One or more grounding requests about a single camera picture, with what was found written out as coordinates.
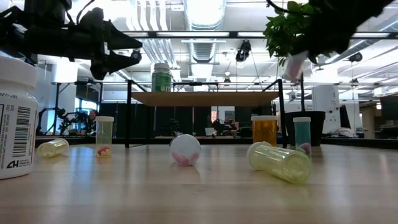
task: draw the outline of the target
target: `black pot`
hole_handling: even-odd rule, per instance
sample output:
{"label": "black pot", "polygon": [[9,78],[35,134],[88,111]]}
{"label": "black pot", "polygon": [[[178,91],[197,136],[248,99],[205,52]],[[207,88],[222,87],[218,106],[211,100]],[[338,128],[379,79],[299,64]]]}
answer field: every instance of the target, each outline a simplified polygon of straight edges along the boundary
{"label": "black pot", "polygon": [[286,128],[290,145],[295,146],[293,118],[309,117],[311,118],[311,145],[320,146],[325,115],[326,113],[324,111],[298,111],[286,113]]}

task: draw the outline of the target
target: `barcode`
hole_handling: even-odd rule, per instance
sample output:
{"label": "barcode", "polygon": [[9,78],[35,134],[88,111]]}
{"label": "barcode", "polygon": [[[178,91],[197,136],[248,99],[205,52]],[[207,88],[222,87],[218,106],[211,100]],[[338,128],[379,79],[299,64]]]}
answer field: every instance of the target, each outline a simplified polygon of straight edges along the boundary
{"label": "barcode", "polygon": [[12,157],[26,156],[27,140],[29,137],[30,108],[18,107],[17,123],[15,127],[14,149]]}

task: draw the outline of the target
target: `wooden shelf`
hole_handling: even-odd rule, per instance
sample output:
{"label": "wooden shelf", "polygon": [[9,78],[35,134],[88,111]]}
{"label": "wooden shelf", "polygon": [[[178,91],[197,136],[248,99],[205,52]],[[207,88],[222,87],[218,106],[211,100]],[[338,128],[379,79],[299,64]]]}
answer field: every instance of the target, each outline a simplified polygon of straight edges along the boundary
{"label": "wooden shelf", "polygon": [[264,106],[278,92],[147,92],[131,96],[147,106]]}

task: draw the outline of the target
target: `wooden table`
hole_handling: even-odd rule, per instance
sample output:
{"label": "wooden table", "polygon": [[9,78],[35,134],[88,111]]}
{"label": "wooden table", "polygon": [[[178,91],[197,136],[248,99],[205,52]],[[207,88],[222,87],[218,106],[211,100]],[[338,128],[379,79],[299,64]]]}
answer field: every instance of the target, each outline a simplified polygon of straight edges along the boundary
{"label": "wooden table", "polygon": [[203,146],[179,167],[167,146],[91,146],[37,158],[33,173],[0,180],[0,223],[398,223],[398,151],[314,149],[313,175],[292,185],[253,171],[247,146]]}

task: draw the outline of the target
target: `white pill bottle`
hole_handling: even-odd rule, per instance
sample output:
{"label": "white pill bottle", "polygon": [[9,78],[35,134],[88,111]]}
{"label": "white pill bottle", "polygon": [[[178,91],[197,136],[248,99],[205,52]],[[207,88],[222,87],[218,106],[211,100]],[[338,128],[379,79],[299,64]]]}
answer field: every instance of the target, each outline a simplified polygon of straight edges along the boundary
{"label": "white pill bottle", "polygon": [[35,67],[0,57],[0,179],[32,172],[37,101],[27,92],[36,81]]}

